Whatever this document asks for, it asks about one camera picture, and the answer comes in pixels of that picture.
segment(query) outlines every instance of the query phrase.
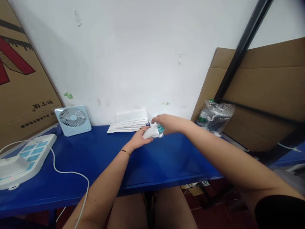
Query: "bracelet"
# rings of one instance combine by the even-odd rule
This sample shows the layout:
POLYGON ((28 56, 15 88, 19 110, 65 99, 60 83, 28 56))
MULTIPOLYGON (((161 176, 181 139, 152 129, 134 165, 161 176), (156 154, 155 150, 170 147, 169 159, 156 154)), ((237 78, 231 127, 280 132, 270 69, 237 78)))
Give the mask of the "bracelet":
POLYGON ((122 149, 121 151, 124 151, 124 152, 127 153, 129 156, 131 155, 130 153, 128 153, 127 151, 125 151, 125 150, 123 150, 123 149, 122 149))

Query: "floor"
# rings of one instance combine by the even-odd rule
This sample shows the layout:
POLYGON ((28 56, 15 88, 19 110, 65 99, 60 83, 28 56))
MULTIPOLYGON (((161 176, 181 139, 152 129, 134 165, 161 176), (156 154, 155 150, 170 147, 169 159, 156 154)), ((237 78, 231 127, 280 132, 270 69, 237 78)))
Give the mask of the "floor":
MULTIPOLYGON (((209 181, 210 186, 206 187, 208 194, 213 197, 217 192, 219 192, 227 183, 226 179, 218 179, 209 181)), ((203 210, 200 207, 200 202, 207 201, 204 194, 193 196, 192 194, 185 192, 185 198, 190 206, 193 213, 194 219, 197 223, 198 229, 207 228, 237 228, 237 229, 258 229, 255 219, 252 214, 247 211, 232 212, 228 209, 227 203, 235 198, 238 198, 238 194, 231 194, 225 198, 224 202, 218 203, 208 210, 203 210)), ((58 209, 58 215, 61 213, 62 209, 58 209)), ((73 212, 74 207, 67 207, 63 212, 62 216, 59 218, 56 228, 61 229, 66 220, 69 218, 73 212)), ((42 225, 48 224, 48 212, 38 212, 32 213, 26 216, 26 220, 31 222, 36 222, 42 225)))

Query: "clear plastic bag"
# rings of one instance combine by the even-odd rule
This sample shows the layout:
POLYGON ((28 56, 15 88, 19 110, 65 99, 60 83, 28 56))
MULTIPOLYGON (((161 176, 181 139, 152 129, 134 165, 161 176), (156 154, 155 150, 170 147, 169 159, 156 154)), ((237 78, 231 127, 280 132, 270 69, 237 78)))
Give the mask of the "clear plastic bag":
POLYGON ((215 104, 206 100, 206 106, 209 112, 207 114, 207 122, 203 128, 209 132, 221 133, 233 116, 235 105, 215 104))

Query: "right hand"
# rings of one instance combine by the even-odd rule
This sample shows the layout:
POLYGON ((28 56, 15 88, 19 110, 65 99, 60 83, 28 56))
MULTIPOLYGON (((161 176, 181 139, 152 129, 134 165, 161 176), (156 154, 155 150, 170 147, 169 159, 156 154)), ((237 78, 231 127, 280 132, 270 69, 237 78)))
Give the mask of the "right hand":
POLYGON ((160 114, 152 119, 152 124, 155 122, 160 123, 163 126, 164 134, 167 135, 176 132, 183 132, 190 121, 169 114, 160 114))

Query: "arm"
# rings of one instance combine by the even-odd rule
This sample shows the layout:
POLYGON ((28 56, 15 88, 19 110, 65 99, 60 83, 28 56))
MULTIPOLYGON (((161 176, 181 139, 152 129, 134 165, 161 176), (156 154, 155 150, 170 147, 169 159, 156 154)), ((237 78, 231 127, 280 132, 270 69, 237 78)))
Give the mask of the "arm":
POLYGON ((162 114, 153 118, 160 123, 165 134, 182 132, 201 154, 241 192, 249 209, 270 195, 287 195, 304 200, 304 197, 285 183, 274 172, 244 151, 200 128, 195 123, 175 116, 162 114))
MULTIPOLYGON (((149 127, 142 127, 142 129, 137 131, 122 149, 131 154, 135 149, 150 143, 153 140, 152 138, 143 138, 143 130, 148 128, 149 127)), ((78 224, 78 229, 103 228, 104 222, 120 189, 129 157, 130 156, 126 152, 120 151, 92 184, 88 192, 83 214, 78 224)), ((83 197, 76 206, 74 212, 64 225, 64 229, 75 227, 84 200, 85 197, 83 197)))

